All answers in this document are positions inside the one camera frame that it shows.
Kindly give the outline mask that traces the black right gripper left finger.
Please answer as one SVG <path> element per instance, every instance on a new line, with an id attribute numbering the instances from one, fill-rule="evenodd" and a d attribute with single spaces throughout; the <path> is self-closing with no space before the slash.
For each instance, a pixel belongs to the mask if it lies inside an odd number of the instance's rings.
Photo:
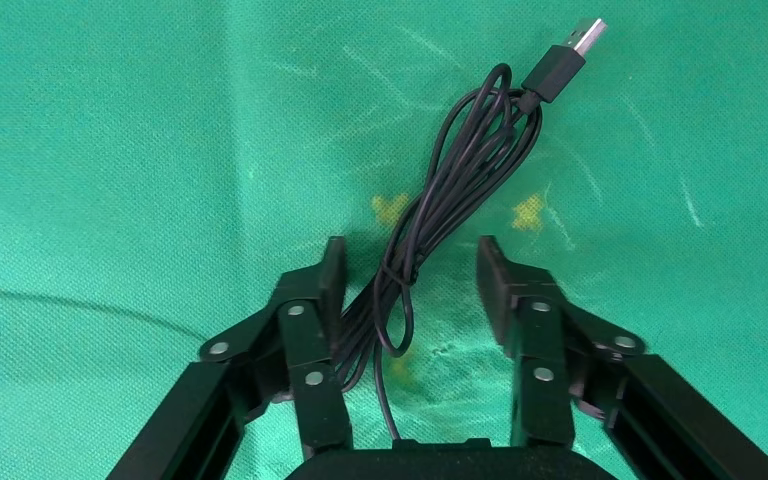
<path id="1" fill-rule="evenodd" d="M 281 275 L 267 305 L 208 340 L 153 412 L 112 479 L 223 479 L 245 427 L 291 395 L 305 459 L 352 447 L 332 357 L 345 296 L 342 237 Z"/>

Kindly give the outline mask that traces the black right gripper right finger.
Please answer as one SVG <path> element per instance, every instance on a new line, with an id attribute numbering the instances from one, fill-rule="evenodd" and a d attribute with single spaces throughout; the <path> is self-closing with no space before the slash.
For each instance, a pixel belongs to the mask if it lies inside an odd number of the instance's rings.
<path id="1" fill-rule="evenodd" d="M 640 337 L 570 302 L 549 271 L 483 236 L 476 283 L 514 364 L 513 445 L 570 447 L 580 410 L 640 479 L 768 479 L 761 448 Z"/>

